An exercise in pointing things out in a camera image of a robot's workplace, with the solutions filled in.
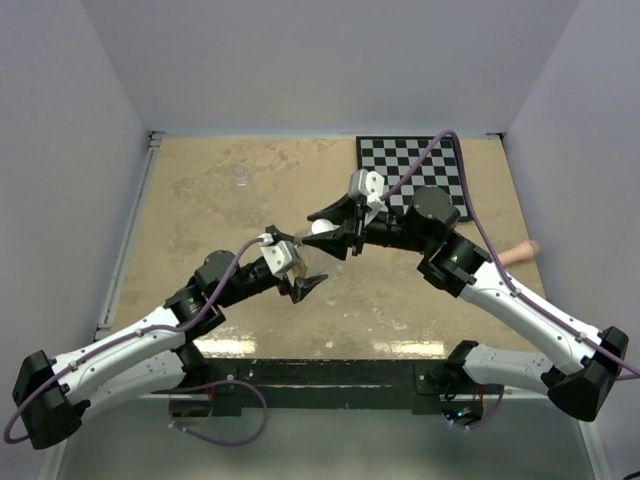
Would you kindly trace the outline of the clear square plastic bottle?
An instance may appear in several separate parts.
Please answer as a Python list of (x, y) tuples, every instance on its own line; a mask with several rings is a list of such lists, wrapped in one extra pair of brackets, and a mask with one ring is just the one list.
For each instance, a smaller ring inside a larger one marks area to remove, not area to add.
[(311, 278), (320, 275), (332, 276), (334, 258), (322, 250), (307, 246), (302, 239), (307, 235), (300, 231), (294, 235), (294, 247), (299, 258), (299, 262), (293, 267), (292, 278)]

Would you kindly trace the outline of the white bottle cap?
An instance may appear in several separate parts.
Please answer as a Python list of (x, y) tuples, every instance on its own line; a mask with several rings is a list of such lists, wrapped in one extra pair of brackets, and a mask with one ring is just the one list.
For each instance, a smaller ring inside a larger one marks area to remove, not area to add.
[(333, 231), (335, 225), (327, 219), (317, 219), (311, 223), (310, 233), (312, 235), (318, 235)]

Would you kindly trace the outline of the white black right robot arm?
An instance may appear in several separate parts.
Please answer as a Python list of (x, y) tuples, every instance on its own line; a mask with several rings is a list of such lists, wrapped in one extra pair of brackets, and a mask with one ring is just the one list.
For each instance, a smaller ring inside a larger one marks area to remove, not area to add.
[(375, 213), (376, 195), (344, 195), (309, 215), (304, 244), (339, 260), (371, 244), (417, 252), (417, 266), (434, 288), (491, 314), (537, 353), (463, 341), (444, 364), (443, 383), (459, 393), (476, 385), (516, 387), (547, 396), (565, 414), (596, 419), (619, 378), (629, 343), (616, 327), (600, 330), (551, 305), (517, 280), (482, 247), (456, 232), (458, 209), (437, 187), (422, 187), (405, 214)]

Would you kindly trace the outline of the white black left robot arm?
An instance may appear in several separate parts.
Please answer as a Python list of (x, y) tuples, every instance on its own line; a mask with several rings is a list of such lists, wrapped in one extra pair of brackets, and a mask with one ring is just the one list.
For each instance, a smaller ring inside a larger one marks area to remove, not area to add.
[(184, 287), (134, 324), (72, 352), (29, 355), (13, 388), (16, 410), (4, 441), (19, 443), (11, 431), (22, 423), (24, 440), (47, 449), (112, 406), (156, 391), (200, 390), (207, 368), (193, 342), (224, 322), (223, 308), (271, 288), (298, 303), (326, 280), (309, 274), (300, 244), (270, 227), (240, 249), (258, 246), (255, 261), (241, 264), (240, 252), (215, 251)]

